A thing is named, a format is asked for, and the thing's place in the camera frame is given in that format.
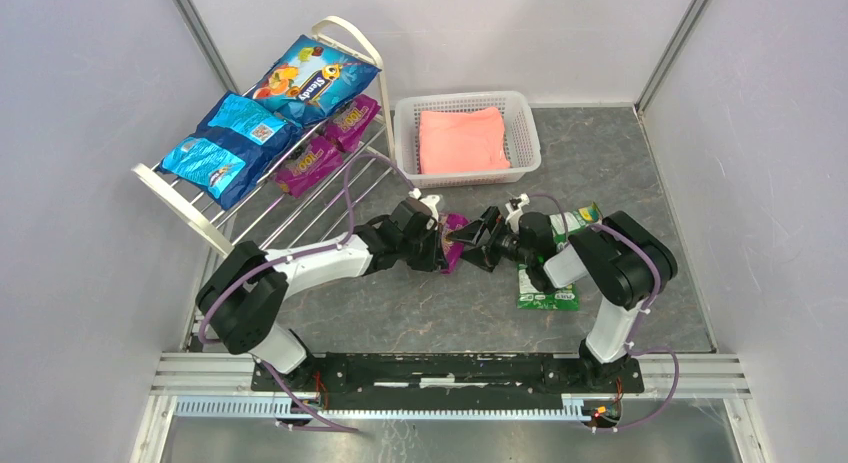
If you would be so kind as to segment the purple candy bag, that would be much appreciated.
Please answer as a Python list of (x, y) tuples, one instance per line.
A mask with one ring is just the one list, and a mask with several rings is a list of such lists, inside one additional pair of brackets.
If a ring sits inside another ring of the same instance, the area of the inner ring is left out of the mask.
[(380, 110), (375, 99), (360, 94), (329, 119), (323, 136), (340, 151), (351, 153), (359, 147), (360, 138)]
[(455, 271), (464, 250), (464, 244), (451, 240), (448, 234), (465, 227), (468, 223), (469, 220), (458, 213), (446, 213), (440, 216), (439, 234), (445, 260), (440, 272), (444, 275), (451, 274)]
[(283, 163), (273, 180), (284, 193), (299, 198), (338, 169), (343, 161), (342, 152), (325, 137), (318, 135), (309, 141), (298, 158)]

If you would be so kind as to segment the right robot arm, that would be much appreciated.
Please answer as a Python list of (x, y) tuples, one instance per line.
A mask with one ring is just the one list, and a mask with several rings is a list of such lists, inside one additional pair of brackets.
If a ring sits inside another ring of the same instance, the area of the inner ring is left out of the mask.
[(623, 211), (568, 234), (562, 246), (555, 242), (551, 216), (506, 217), (497, 207), (447, 238), (463, 245), (465, 261), (485, 271), (503, 259), (521, 265), (538, 293), (553, 294), (591, 278), (602, 302), (578, 354), (582, 371), (595, 378), (629, 359), (638, 319), (678, 272), (670, 250)]

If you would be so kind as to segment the blue candy bag with fruits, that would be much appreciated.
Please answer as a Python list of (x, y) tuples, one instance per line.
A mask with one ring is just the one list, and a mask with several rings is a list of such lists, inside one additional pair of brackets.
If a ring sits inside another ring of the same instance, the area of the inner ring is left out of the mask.
[(380, 69), (302, 35), (250, 92), (267, 110), (299, 125), (316, 124), (362, 93)]

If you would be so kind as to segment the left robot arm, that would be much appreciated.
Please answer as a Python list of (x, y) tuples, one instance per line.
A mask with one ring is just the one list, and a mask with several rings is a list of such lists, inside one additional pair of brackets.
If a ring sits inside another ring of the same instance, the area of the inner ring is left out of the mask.
[(439, 195), (409, 196), (380, 215), (326, 242), (289, 250), (237, 244), (195, 298), (203, 324), (227, 351), (249, 353), (281, 374), (291, 374), (311, 355), (277, 315), (286, 298), (336, 280), (385, 271), (402, 262), (415, 271), (446, 269)]

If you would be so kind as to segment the blue candy bag back side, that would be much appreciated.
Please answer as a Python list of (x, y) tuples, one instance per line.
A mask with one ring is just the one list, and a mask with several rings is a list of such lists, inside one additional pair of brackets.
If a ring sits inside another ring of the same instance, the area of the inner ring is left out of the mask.
[(269, 165), (302, 134), (256, 101), (228, 92), (160, 162), (228, 210), (255, 189)]

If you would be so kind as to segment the green candy bag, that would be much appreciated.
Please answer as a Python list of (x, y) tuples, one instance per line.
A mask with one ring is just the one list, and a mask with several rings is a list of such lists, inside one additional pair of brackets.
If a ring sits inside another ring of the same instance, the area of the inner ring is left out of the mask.
[(567, 246), (568, 236), (571, 233), (598, 223), (602, 218), (603, 215), (595, 203), (578, 210), (568, 211), (564, 215), (560, 213), (551, 214), (549, 220), (557, 251), (562, 251)]
[(523, 310), (578, 311), (579, 292), (574, 283), (559, 288), (553, 293), (542, 293), (532, 285), (526, 266), (517, 265), (519, 294), (516, 307)]

